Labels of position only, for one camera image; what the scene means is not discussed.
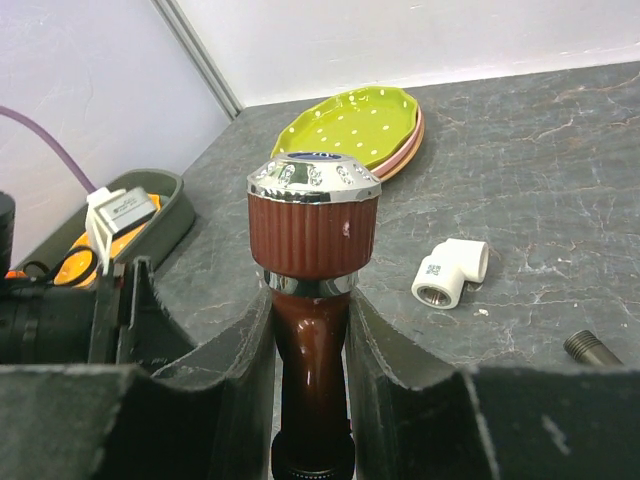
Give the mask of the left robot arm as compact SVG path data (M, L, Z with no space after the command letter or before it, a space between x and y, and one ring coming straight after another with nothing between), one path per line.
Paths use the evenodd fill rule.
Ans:
M110 257L115 235L154 212L123 226L109 221L107 204L88 210L94 246L78 245L65 259L86 254L80 275L57 282L58 262L38 276L10 268L16 203L1 196L1 361L4 364L138 364L150 373L183 357L194 342L161 304L148 258L117 263Z

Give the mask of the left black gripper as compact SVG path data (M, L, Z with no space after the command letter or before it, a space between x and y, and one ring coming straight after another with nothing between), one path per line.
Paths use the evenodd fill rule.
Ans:
M195 348L161 301L149 258L111 262L95 294L70 287L1 294L3 364L114 364L116 346L118 364L138 365L168 365Z

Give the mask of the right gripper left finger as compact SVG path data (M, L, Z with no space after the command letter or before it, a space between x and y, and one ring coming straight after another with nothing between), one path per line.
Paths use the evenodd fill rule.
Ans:
M271 301L154 374L132 366L1 370L5 479L264 479L272 433Z

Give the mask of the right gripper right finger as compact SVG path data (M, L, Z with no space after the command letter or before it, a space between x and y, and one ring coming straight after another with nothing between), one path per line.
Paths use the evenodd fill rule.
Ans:
M349 398L361 479L635 479L628 367L456 368L350 304Z

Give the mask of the second white elbow fitting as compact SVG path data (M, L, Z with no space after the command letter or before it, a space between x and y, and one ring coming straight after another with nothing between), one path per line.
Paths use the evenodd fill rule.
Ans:
M482 283L489 263L487 242L449 238L420 263L413 296L432 308L455 308L466 283Z

